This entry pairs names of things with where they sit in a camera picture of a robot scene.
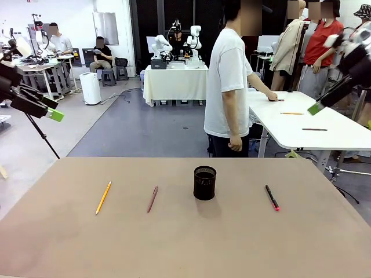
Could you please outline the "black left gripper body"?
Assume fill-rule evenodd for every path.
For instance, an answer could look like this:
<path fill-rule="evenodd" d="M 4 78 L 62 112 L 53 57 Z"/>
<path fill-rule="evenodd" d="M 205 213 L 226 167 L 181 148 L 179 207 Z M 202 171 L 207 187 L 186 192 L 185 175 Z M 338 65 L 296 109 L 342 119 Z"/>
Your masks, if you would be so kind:
<path fill-rule="evenodd" d="M 23 101 L 23 96 L 19 92 L 22 75 L 12 63 L 14 51 L 16 51 L 15 47 L 1 57 L 1 101 Z"/>

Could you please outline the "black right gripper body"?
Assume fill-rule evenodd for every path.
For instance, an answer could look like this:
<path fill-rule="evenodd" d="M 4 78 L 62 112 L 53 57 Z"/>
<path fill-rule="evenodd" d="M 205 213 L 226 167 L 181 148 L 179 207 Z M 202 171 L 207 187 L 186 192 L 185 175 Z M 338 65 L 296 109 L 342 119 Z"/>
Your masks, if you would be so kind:
<path fill-rule="evenodd" d="M 370 87 L 370 53 L 359 44 L 340 60 L 337 66 L 349 86 Z"/>

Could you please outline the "person's right hand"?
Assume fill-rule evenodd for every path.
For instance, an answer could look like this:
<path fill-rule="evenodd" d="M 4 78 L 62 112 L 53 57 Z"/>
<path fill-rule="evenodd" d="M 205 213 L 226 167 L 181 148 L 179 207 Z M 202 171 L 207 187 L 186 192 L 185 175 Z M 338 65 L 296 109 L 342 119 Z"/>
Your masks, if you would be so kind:
<path fill-rule="evenodd" d="M 230 143 L 228 146 L 232 151 L 240 152 L 242 150 L 242 145 L 242 139 L 239 134 L 232 134 L 230 136 Z"/>

